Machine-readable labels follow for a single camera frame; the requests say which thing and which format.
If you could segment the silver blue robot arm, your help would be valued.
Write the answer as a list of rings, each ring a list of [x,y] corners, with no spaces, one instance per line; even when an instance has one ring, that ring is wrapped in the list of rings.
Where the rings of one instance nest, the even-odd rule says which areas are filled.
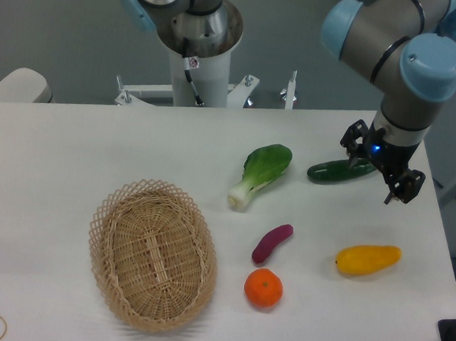
[[[242,108],[255,78],[228,86],[230,54],[243,19],[228,0],[120,0],[137,28],[158,34],[169,52],[176,106]],[[371,124],[347,128],[351,161],[365,158],[383,175],[389,199],[410,202],[424,174],[409,167],[441,105],[456,89],[456,43],[434,33],[456,0],[356,0],[337,3],[321,42],[384,94]]]

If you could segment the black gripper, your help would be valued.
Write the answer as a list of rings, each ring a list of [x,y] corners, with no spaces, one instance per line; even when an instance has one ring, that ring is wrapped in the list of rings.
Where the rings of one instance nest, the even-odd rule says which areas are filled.
[[[412,146],[390,144],[384,139],[386,134],[384,128],[369,128],[359,119],[347,128],[340,145],[347,152],[350,168],[360,159],[369,159],[383,174],[389,189],[385,204],[390,204],[392,200],[409,203],[419,195],[426,179],[426,175],[419,170],[409,169],[410,159],[419,143]]]

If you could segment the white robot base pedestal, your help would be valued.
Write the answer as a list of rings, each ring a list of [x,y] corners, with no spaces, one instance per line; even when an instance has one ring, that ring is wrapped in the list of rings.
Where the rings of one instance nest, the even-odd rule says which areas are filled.
[[[244,109],[253,108],[252,92],[261,82],[251,73],[239,83],[229,83],[232,51],[243,35],[243,19],[233,4],[207,16],[181,13],[169,24],[155,26],[135,0],[124,0],[141,28],[156,31],[169,55],[170,84],[125,85],[117,77],[115,103],[135,106],[156,104],[171,98],[174,106]]]

